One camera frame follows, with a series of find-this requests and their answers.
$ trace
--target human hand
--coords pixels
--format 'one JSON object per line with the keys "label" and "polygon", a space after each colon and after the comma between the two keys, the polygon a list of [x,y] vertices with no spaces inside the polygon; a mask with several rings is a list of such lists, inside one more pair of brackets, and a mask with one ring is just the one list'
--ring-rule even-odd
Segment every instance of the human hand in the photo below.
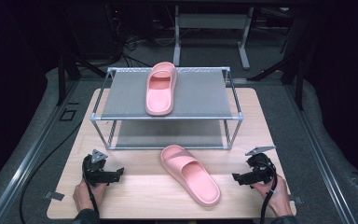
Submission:
{"label": "human hand", "polygon": [[[97,203],[97,206],[100,207],[103,201],[103,194],[106,189],[106,184],[97,184],[95,187],[90,187],[92,194],[94,195],[95,202]],[[94,210],[94,206],[92,205],[89,191],[87,189],[87,184],[84,179],[81,180],[80,184],[76,185],[73,198],[76,203],[78,212],[86,208]]]}
{"label": "human hand", "polygon": [[[292,209],[290,208],[289,203],[289,194],[287,193],[286,180],[283,179],[280,175],[277,175],[277,187],[272,194],[272,197],[269,199],[268,206],[272,209],[276,217],[282,216],[292,216]],[[271,189],[272,181],[269,181],[267,184],[255,183],[251,185],[255,188],[261,195],[263,199],[266,198],[267,193]]]}

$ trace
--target pink slipper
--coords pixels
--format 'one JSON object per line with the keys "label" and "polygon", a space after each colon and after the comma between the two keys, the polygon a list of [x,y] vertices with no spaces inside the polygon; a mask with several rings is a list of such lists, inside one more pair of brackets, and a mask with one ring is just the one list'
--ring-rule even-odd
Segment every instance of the pink slipper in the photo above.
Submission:
{"label": "pink slipper", "polygon": [[161,151],[161,164],[202,206],[219,202],[220,189],[202,164],[190,152],[177,145]]}
{"label": "pink slipper", "polygon": [[158,63],[147,78],[146,112],[162,116],[173,110],[173,93],[177,71],[172,63]]}

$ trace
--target wooden table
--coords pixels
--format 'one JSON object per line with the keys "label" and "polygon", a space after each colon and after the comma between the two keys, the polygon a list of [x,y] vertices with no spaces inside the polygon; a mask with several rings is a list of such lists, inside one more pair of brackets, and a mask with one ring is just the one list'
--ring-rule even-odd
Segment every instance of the wooden table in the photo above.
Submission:
{"label": "wooden table", "polygon": [[[231,150],[191,149],[191,153],[204,165],[221,189],[221,200],[213,207],[202,207],[160,165],[160,150],[105,150],[100,136],[90,122],[90,113],[99,90],[89,104],[88,111],[63,169],[56,191],[65,195],[62,201],[52,200],[48,217],[74,218],[76,205],[72,198],[75,185],[81,178],[83,159],[94,148],[108,155],[105,171],[125,168],[120,182],[111,184],[100,207],[101,218],[113,219],[202,219],[202,218],[253,218],[260,217],[263,200],[258,192],[248,186],[240,186],[232,173],[252,171],[244,154],[255,147],[272,146],[269,127],[253,89],[237,89],[244,121]],[[276,150],[265,153],[284,177]],[[266,217],[274,217],[270,209]]]}

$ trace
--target power cord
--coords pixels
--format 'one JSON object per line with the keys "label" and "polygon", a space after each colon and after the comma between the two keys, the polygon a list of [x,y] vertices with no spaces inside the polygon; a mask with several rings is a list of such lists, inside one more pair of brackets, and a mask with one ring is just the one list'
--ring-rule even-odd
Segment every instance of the power cord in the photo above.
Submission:
{"label": "power cord", "polygon": [[[175,22],[174,22],[173,19],[172,19],[172,16],[171,16],[170,11],[168,10],[168,7],[166,6],[165,9],[166,9],[166,11],[167,11],[167,13],[168,13],[168,17],[169,17],[170,20],[171,20],[172,26],[174,27],[174,26],[175,26]],[[173,37],[171,38],[171,40],[170,40],[168,43],[166,43],[166,44],[160,43],[160,42],[158,41],[158,39],[155,38],[155,42],[158,43],[158,44],[161,45],[161,46],[168,46],[168,45],[170,45],[174,40],[175,40],[175,34],[173,34]]]}
{"label": "power cord", "polygon": [[275,189],[276,189],[276,187],[278,185],[278,177],[277,177],[277,173],[275,172],[275,170],[270,165],[268,165],[268,164],[266,164],[264,162],[261,162],[261,161],[259,163],[267,166],[272,171],[272,173],[274,174],[271,189],[267,193],[267,196],[264,199],[263,205],[261,207],[260,224],[264,224],[265,217],[266,217],[267,205],[269,204],[269,200],[271,199],[271,197],[272,197],[272,195],[273,195],[273,193],[274,193],[274,191],[275,191]]}
{"label": "power cord", "polygon": [[34,170],[34,172],[31,174],[31,176],[28,178],[27,182],[24,185],[24,189],[22,190],[21,193],[21,197],[20,197],[20,219],[21,219],[21,223],[25,224],[25,219],[24,219],[24,215],[22,212],[22,203],[24,200],[24,195],[25,195],[25,191],[27,190],[31,180],[34,178],[34,175],[37,173],[37,171],[40,169],[40,167],[42,167],[43,164],[45,164],[45,162],[48,160],[48,158],[55,152],[57,151],[58,148],[60,148],[74,133],[75,131],[80,127],[82,122],[79,122],[76,127],[71,131],[71,133],[69,133],[69,135],[63,139],[47,156],[46,158],[44,158],[42,160],[42,162],[36,167],[36,169]]}
{"label": "power cord", "polygon": [[147,63],[143,63],[143,62],[141,62],[141,61],[139,61],[137,59],[134,59],[130,55],[126,54],[126,53],[123,53],[123,58],[126,61],[128,67],[130,67],[130,66],[132,67],[132,62],[131,62],[131,64],[129,64],[129,62],[127,60],[135,61],[136,63],[138,63],[138,66],[141,66],[141,64],[143,64],[143,65],[146,65],[147,67],[151,67],[151,65],[149,65]]}
{"label": "power cord", "polygon": [[88,192],[89,192],[89,199],[90,199],[91,202],[92,202],[92,206],[94,207],[94,211],[95,211],[98,215],[100,215],[100,210],[98,209],[97,202],[95,201],[94,194],[92,193],[92,190],[91,190],[91,187],[90,187],[90,182],[89,182],[89,180],[87,179],[87,177],[86,177],[86,175],[85,175],[85,173],[86,173],[86,171],[85,171],[85,167],[86,167],[85,162],[86,162],[86,161],[83,161],[83,165],[82,165],[83,179],[84,179],[84,181],[86,182],[87,190],[88,190]]}

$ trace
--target cable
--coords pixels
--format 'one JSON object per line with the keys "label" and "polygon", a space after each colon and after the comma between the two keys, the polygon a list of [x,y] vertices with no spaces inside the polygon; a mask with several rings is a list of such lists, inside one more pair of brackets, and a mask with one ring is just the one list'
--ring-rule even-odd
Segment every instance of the cable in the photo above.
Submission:
{"label": "cable", "polygon": [[129,64],[129,62],[127,61],[126,56],[123,56],[123,59],[124,59],[124,61],[126,61],[127,67],[130,67],[130,64]]}
{"label": "cable", "polygon": [[72,136],[72,134],[75,133],[75,131],[80,127],[81,123],[82,123],[82,122],[80,121],[80,122],[76,125],[76,127],[74,128],[74,130],[71,131],[71,133],[69,133],[69,135],[68,135],[65,139],[63,139],[63,140],[46,156],[46,158],[44,158],[44,159],[42,160],[42,162],[36,167],[36,169],[34,170],[34,172],[31,174],[31,176],[28,178],[27,182],[25,183],[24,189],[22,190],[21,197],[20,197],[20,219],[21,219],[21,223],[22,223],[22,224],[25,224],[24,215],[23,215],[23,213],[22,213],[22,203],[23,203],[25,191],[27,190],[28,185],[30,184],[31,180],[34,178],[34,175],[37,173],[37,171],[40,169],[40,167],[42,167],[42,165],[45,164],[45,162],[48,160],[48,158],[49,158],[55,151],[57,151],[57,149],[60,148],[60,147]]}
{"label": "cable", "polygon": [[[173,19],[172,19],[170,11],[168,10],[168,7],[166,6],[165,9],[167,10],[168,16],[170,17],[171,23],[172,23],[172,25],[174,27],[175,22],[173,22]],[[162,43],[158,42],[158,40],[155,38],[155,42],[158,43],[161,46],[168,46],[173,42],[173,40],[175,40],[175,34],[173,34],[173,37],[171,38],[171,40],[167,44],[162,44]]]}
{"label": "cable", "polygon": [[264,162],[259,162],[260,164],[263,164],[265,166],[267,166],[272,173],[274,174],[274,178],[272,180],[272,185],[271,185],[271,189],[269,190],[269,192],[267,193],[266,198],[264,199],[263,205],[261,207],[261,215],[260,215],[260,224],[264,224],[265,221],[265,216],[266,216],[266,209],[267,209],[267,205],[269,204],[269,199],[271,199],[272,194],[274,193],[274,190],[277,187],[278,184],[278,177],[277,177],[277,173],[275,172],[275,170],[268,164],[264,163]]}
{"label": "cable", "polygon": [[115,63],[121,58],[124,49],[124,40],[119,32],[121,19],[117,15],[113,17],[110,4],[105,4],[104,10],[109,25],[109,32],[115,46],[114,54],[111,57],[112,61]]}
{"label": "cable", "polygon": [[124,45],[124,47],[128,50],[128,51],[135,51],[138,48],[138,43],[136,41],[132,41],[132,42],[126,42],[126,44]]}
{"label": "cable", "polygon": [[139,61],[139,60],[137,60],[137,59],[134,59],[134,58],[132,58],[131,56],[129,56],[128,54],[126,54],[126,53],[123,53],[123,58],[124,58],[124,60],[127,62],[127,66],[128,66],[128,67],[130,67],[130,65],[128,64],[127,59],[132,60],[132,61],[135,61],[135,62],[137,62],[138,64],[141,63],[141,64],[143,64],[143,65],[146,65],[147,67],[151,67],[151,65],[149,65],[149,64],[147,64],[147,63],[143,63],[143,62],[141,62],[141,61]]}
{"label": "cable", "polygon": [[92,190],[91,190],[91,187],[90,187],[90,182],[89,180],[87,179],[86,175],[85,175],[85,162],[86,160],[83,161],[83,166],[82,166],[82,171],[83,171],[83,179],[84,181],[86,182],[86,186],[87,186],[87,190],[89,192],[89,199],[91,200],[92,202],[92,206],[94,207],[94,211],[100,215],[100,210],[98,209],[98,205],[97,205],[97,202],[95,201],[95,197],[94,197],[94,194],[92,193]]}

